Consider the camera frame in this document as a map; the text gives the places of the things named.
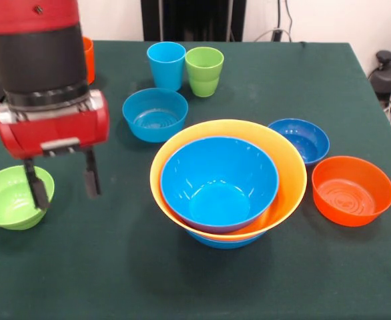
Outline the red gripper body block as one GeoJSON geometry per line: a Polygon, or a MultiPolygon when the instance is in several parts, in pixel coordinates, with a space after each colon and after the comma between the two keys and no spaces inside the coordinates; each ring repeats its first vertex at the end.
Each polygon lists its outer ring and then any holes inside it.
{"type": "Polygon", "coordinates": [[[84,149],[108,136],[108,104],[98,89],[76,104],[50,111],[22,113],[0,104],[0,139],[16,159],[84,149]]]}

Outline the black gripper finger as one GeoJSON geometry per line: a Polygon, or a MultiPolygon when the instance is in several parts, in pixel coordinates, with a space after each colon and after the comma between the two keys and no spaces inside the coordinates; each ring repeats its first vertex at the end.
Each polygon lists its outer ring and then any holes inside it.
{"type": "Polygon", "coordinates": [[[45,185],[35,172],[32,158],[24,159],[23,165],[35,207],[42,210],[47,209],[49,200],[45,185]]]}
{"type": "Polygon", "coordinates": [[[84,149],[83,153],[85,155],[85,171],[83,172],[85,187],[88,196],[94,199],[101,195],[95,153],[92,148],[84,149]]]}

